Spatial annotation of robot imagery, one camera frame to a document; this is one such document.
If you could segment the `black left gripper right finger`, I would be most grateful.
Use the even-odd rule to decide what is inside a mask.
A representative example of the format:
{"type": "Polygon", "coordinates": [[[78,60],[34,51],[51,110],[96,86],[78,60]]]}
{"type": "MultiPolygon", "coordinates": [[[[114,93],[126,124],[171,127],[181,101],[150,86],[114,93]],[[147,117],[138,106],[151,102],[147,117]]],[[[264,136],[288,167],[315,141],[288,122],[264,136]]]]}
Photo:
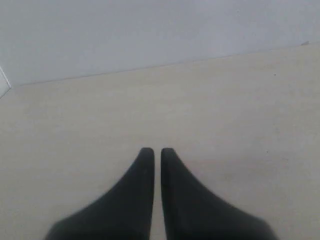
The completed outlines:
{"type": "Polygon", "coordinates": [[[168,240],[273,240],[262,219],[211,192],[173,148],[161,150],[161,198],[168,240]]]}

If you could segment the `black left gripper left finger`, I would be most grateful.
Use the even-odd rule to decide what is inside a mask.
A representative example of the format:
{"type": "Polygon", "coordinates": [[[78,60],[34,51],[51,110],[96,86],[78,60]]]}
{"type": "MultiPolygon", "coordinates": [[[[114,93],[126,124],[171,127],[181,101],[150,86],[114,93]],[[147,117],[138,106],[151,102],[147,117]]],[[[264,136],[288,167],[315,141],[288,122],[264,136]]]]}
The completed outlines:
{"type": "Polygon", "coordinates": [[[47,240],[148,240],[155,187],[155,153],[142,148],[123,177],[82,210],[55,223],[47,240]]]}

